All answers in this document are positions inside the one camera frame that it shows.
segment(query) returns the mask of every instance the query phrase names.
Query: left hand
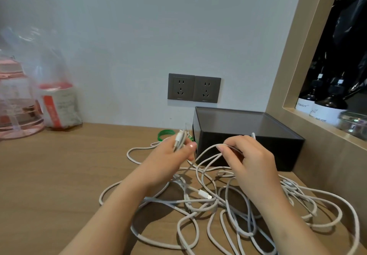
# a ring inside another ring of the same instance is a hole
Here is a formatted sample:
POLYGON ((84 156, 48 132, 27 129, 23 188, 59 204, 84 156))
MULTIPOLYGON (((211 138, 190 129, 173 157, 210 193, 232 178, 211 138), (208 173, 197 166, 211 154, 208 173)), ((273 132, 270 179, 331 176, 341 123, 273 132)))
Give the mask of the left hand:
POLYGON ((180 165, 186 160, 194 160, 194 151, 197 144, 186 138, 185 145, 173 152, 176 135, 163 140, 134 170, 134 174, 143 181, 148 189, 167 183, 172 179, 180 165))

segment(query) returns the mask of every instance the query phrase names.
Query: wooden frame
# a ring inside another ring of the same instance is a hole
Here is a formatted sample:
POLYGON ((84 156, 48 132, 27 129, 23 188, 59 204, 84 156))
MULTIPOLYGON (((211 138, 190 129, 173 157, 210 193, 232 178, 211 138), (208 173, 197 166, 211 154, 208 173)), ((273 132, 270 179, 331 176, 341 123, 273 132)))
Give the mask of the wooden frame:
MULTIPOLYGON (((299 0, 266 112, 306 139, 294 173, 356 209, 367 244, 367 142, 294 109, 334 0, 299 0)), ((343 224, 354 230, 350 210, 343 224)))

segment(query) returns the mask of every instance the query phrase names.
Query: black storage box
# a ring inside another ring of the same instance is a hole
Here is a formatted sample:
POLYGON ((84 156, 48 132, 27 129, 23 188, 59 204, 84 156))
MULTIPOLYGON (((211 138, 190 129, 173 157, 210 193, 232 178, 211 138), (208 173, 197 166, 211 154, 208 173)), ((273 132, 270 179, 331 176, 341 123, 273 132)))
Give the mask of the black storage box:
MULTIPOLYGON (((208 147, 223 143, 235 135, 251 135, 271 151, 278 171, 292 171, 305 139, 267 113, 195 107, 193 137, 197 143, 196 157, 208 147)), ((206 152, 197 163, 218 153, 216 148, 206 152)), ((212 166, 228 166, 224 158, 212 166)))

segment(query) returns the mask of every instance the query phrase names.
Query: white cable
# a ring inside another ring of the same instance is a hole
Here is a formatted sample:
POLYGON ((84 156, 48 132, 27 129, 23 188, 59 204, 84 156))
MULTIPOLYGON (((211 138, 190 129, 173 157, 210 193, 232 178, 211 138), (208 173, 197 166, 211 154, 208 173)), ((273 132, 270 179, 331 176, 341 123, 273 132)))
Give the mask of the white cable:
MULTIPOLYGON (((177 135, 176 137, 176 142, 175 142, 175 150, 179 150, 182 145, 185 142, 186 136, 189 135, 189 133, 187 131, 181 131, 182 134, 177 135)), ((251 136, 256 139, 256 136, 254 133, 251 134, 251 136)), ((134 151, 134 150, 147 150, 147 149, 153 149, 155 147, 157 147, 160 144, 160 142, 154 142, 150 145, 150 147, 136 147, 136 148, 131 148, 129 151, 127 151, 127 158, 129 160, 131 160, 132 162, 136 163, 136 164, 141 164, 140 162, 134 160, 133 158, 130 157, 130 152, 134 151)), ((204 152, 201 153, 200 156, 198 156, 196 158, 195 161, 199 160, 202 155, 204 155, 204 153, 206 153, 208 150, 221 145, 221 144, 216 144, 213 146, 210 146, 208 149, 206 149, 204 152)), ((238 152, 241 153, 240 150, 232 147, 232 146, 228 146, 238 152)), ((164 205, 167 205, 169 207, 171 207, 172 209, 182 213, 184 215, 183 218, 181 218, 178 223, 177 223, 177 234, 179 236, 181 245, 174 245, 174 244, 167 244, 167 243, 160 243, 158 241, 154 241, 154 240, 150 240, 146 237, 144 237, 143 235, 139 234, 133 225, 131 225, 131 231, 133 232, 133 234, 140 239, 142 242, 145 242, 147 244, 151 244, 157 247, 162 247, 162 248, 169 248, 169 249, 181 249, 181 250, 186 250, 188 254, 190 255, 195 255, 195 253, 192 251, 192 249, 197 245, 197 243, 199 242, 199 226, 195 220, 195 216, 201 212, 206 212, 206 211, 212 211, 212 214, 210 216, 208 225, 207 225, 207 234, 209 239, 211 240, 211 242, 219 249, 221 250, 224 254, 226 255, 232 255, 231 252, 229 252, 228 250, 226 250, 224 247, 222 247, 212 236, 211 232, 210 232, 210 227, 211 224, 213 222, 215 213, 218 210, 218 207, 221 206, 223 208, 223 210, 220 212, 219 218, 220 218, 220 222, 221 225, 223 227, 223 231, 227 237, 227 240, 230 244, 230 246, 233 249, 233 252, 235 253, 235 255, 245 255, 245 252, 243 250, 242 247, 242 243, 241 243, 241 235, 244 237, 249 237, 252 241, 252 243, 254 244, 254 247, 263 255, 275 255, 277 254, 277 250, 275 248, 275 243, 271 240, 271 238, 262 230, 260 229, 257 224, 256 224, 256 219, 261 218, 260 215, 254 215, 253 211, 251 209, 251 205, 250 202, 248 200, 248 198, 246 197, 246 195, 239 191, 238 189, 234 188, 231 186, 231 181, 235 179, 234 174, 230 171, 231 168, 228 166, 218 166, 218 167, 210 167, 210 165, 212 165, 216 160, 218 160, 220 157, 222 156, 221 153, 216 154, 211 156, 208 159, 203 160, 201 163, 199 163, 197 166, 195 165, 195 161, 191 162, 188 161, 188 163, 190 164, 190 167, 181 167, 179 170, 185 170, 182 174, 175 174, 173 179, 171 180, 171 182, 177 183, 181 189, 183 190, 183 200, 161 200, 158 199, 158 197, 160 196, 160 194, 162 194, 167 187, 169 186, 170 182, 168 182, 164 188, 162 190, 160 190, 160 192, 158 192, 156 195, 154 195, 153 197, 145 197, 143 203, 139 206, 138 211, 146 206, 147 204, 149 204, 150 202, 157 202, 157 203, 161 203, 164 205), (201 168, 201 166, 208 162, 209 163, 205 166, 204 169, 201 168), (210 171, 215 171, 218 170, 216 177, 218 178, 230 178, 227 182, 226 186, 223 186, 221 188, 219 188, 219 190, 217 189, 217 185, 215 183, 215 180, 210 177, 206 172, 210 172, 210 171), (201 184, 202 189, 196 189, 193 188, 191 186, 189 186, 185 179, 183 178, 183 175, 187 172, 187 171, 195 171, 196 173, 196 178, 198 180, 198 182, 201 184), (214 190, 210 190, 204 182, 204 177, 206 177, 207 179, 209 179, 209 181, 212 183, 212 185, 214 186, 214 190), (193 198, 190 197, 188 195, 188 193, 186 192, 187 189, 193 191, 193 192, 197 192, 198 195, 203 198, 193 198), (247 206, 247 212, 248 214, 245 214, 243 212, 238 211, 236 208, 232 207, 228 201, 228 191, 230 190, 234 190, 237 193, 239 193, 242 198, 245 200, 246 206, 247 206), (220 193, 222 190, 225 190, 225 198, 221 198, 220 197, 220 193), (202 205, 199 208, 195 208, 192 206, 193 203, 201 203, 202 205), (176 204, 180 204, 180 203, 184 203, 185 206, 187 207, 187 209, 190 211, 190 213, 188 213, 185 210, 180 209, 179 207, 176 206, 176 204), (230 224, 232 225, 232 227, 236 230, 236 236, 237 236, 237 244, 239 247, 239 251, 236 249, 235 244, 233 243, 232 239, 230 238, 227 228, 225 227, 224 224, 224 220, 223 220, 223 215, 224 213, 228 214, 228 217, 230 219, 230 224), (244 231, 237 222, 237 217, 241 217, 242 219, 247 221, 247 230, 248 232, 244 231), (192 223, 194 224, 195 227, 195 232, 196 232, 196 237, 193 243, 188 244, 184 238, 184 236, 181 233, 181 225, 182 223, 184 223, 186 220, 190 219, 192 221, 192 223), (264 236, 265 239, 267 239, 274 247, 273 251, 270 253, 266 253, 264 250, 262 250, 260 248, 260 246, 258 245, 258 243, 256 242, 254 236, 255 234, 259 232, 260 234, 262 234, 264 236)), ((298 201, 307 211, 308 211, 308 215, 302 216, 302 218, 304 220, 309 220, 314 216, 317 216, 317 204, 315 202, 315 200, 321 201, 323 203, 327 203, 329 205, 334 206, 337 211, 338 211, 338 215, 337 218, 333 221, 331 221, 330 223, 326 223, 326 224, 311 224, 311 223, 306 223, 307 225, 309 225, 310 227, 332 227, 334 225, 336 225, 338 222, 340 222, 340 220, 342 219, 343 213, 342 210, 340 209, 340 207, 338 207, 336 204, 322 199, 322 198, 318 198, 318 197, 313 197, 313 196, 309 196, 306 195, 302 189, 305 190, 309 190, 309 191, 313 191, 313 192, 317 192, 317 193, 322 193, 322 194, 326 194, 326 195, 330 195, 332 197, 335 197, 339 200, 341 200, 342 202, 344 202, 352 211, 353 217, 354 217, 354 222, 355 222, 355 236, 354 236, 354 241, 353 241, 353 245, 351 247, 351 249, 349 250, 349 252, 347 253, 347 255, 352 255, 355 253, 358 244, 359 244, 359 239, 360 239, 360 227, 359 227, 359 220, 358 220, 358 216, 357 213, 355 211, 355 209, 351 206, 351 204, 349 202, 347 202, 345 199, 343 199, 340 196, 337 196, 333 193, 329 193, 323 190, 318 190, 318 189, 310 189, 310 188, 306 188, 304 186, 300 186, 298 185, 296 182, 292 181, 291 179, 288 179, 286 177, 283 177, 281 175, 279 175, 280 178, 280 184, 281 187, 284 191, 284 194, 287 196, 288 200, 290 201, 291 205, 294 206, 294 200, 291 198, 293 197, 296 201, 298 201), (309 203, 312 206, 312 209, 310 209, 305 202, 309 203)), ((103 196, 113 187, 119 185, 121 183, 117 182, 114 183, 113 185, 110 185, 108 188, 106 188, 100 195, 99 197, 99 203, 100 205, 103 204, 103 196)))

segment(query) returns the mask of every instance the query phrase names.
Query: electrical socket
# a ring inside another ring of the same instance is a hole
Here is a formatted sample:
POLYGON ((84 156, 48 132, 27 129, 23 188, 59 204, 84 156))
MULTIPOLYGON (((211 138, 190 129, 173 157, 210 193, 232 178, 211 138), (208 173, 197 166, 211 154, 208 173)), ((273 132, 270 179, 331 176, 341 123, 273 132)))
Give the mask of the electrical socket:
POLYGON ((187 74, 168 74, 168 100, 192 100, 195 76, 187 74))
POLYGON ((195 76, 194 94, 195 102, 218 102, 219 89, 222 79, 219 77, 195 76))

